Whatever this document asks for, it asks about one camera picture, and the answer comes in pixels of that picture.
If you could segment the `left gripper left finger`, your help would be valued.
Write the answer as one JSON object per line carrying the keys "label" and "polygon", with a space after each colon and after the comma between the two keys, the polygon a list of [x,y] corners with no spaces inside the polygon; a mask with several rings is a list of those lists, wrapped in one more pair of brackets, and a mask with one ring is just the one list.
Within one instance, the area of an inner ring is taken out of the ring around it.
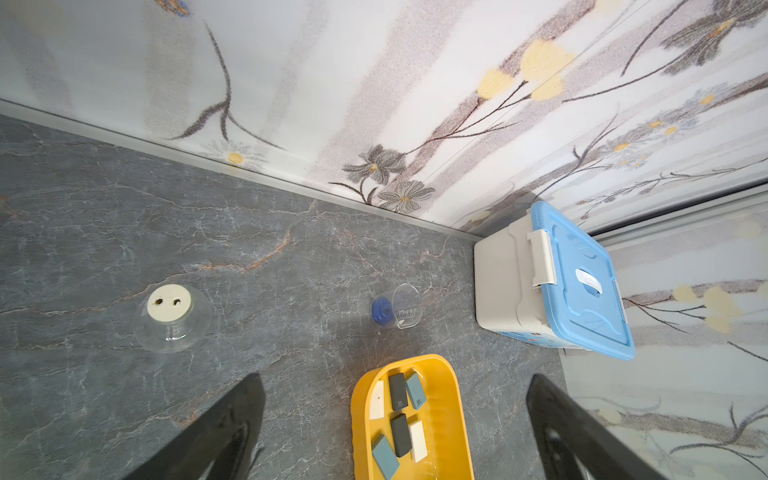
{"label": "left gripper left finger", "polygon": [[266,394],[246,375],[129,479],[246,479],[258,456]]}

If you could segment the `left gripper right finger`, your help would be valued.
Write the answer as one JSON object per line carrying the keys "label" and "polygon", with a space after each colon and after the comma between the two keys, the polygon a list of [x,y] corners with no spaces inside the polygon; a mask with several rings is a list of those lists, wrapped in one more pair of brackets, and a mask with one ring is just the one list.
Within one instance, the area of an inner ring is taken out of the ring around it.
{"label": "left gripper right finger", "polygon": [[546,478],[662,477],[545,375],[532,376],[526,406]]}

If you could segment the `white eraser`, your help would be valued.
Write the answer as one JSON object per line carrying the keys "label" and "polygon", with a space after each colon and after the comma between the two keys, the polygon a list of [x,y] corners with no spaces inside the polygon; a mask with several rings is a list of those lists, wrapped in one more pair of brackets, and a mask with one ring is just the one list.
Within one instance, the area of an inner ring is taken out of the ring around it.
{"label": "white eraser", "polygon": [[378,420],[385,416],[385,387],[384,381],[379,380],[373,386],[369,401],[369,419]]}
{"label": "white eraser", "polygon": [[408,427],[412,445],[412,459],[414,462],[419,463],[428,456],[424,424],[422,420],[415,420],[411,422]]}

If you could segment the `teal eraser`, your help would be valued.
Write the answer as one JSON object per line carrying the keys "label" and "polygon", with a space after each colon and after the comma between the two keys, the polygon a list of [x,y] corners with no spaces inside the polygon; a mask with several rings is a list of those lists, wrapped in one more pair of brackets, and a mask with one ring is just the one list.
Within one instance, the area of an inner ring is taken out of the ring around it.
{"label": "teal eraser", "polygon": [[406,390],[410,398],[411,406],[415,410],[421,409],[427,402],[427,396],[421,381],[421,375],[417,371],[411,371],[405,378]]}
{"label": "teal eraser", "polygon": [[385,435],[381,434],[373,441],[372,456],[384,479],[392,480],[400,463]]}

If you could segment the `black eraser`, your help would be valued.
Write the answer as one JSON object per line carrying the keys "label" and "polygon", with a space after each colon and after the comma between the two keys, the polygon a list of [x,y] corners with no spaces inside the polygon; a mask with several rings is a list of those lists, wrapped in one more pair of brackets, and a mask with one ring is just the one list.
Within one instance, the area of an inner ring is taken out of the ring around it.
{"label": "black eraser", "polygon": [[405,375],[403,373],[389,375],[388,386],[392,410],[395,412],[404,410],[409,404]]}
{"label": "black eraser", "polygon": [[407,415],[405,413],[397,413],[394,415],[390,419],[390,428],[395,455],[398,458],[402,458],[412,450],[412,440]]}

